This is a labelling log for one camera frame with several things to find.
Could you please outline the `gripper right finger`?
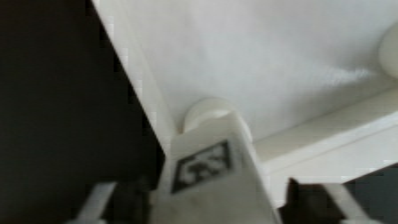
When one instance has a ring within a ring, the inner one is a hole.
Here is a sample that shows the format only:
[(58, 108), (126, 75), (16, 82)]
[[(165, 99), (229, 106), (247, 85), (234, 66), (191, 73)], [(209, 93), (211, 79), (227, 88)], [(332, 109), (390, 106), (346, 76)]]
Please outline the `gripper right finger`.
[(287, 182), (278, 215), (282, 224), (380, 224), (341, 184), (305, 184), (294, 179)]

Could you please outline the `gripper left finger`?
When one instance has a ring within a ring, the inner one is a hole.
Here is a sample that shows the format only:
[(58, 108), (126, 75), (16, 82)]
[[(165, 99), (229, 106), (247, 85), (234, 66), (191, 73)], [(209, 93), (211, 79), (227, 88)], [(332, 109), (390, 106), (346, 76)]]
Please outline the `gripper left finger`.
[(152, 186), (149, 179), (99, 182), (74, 217), (64, 224), (149, 224)]

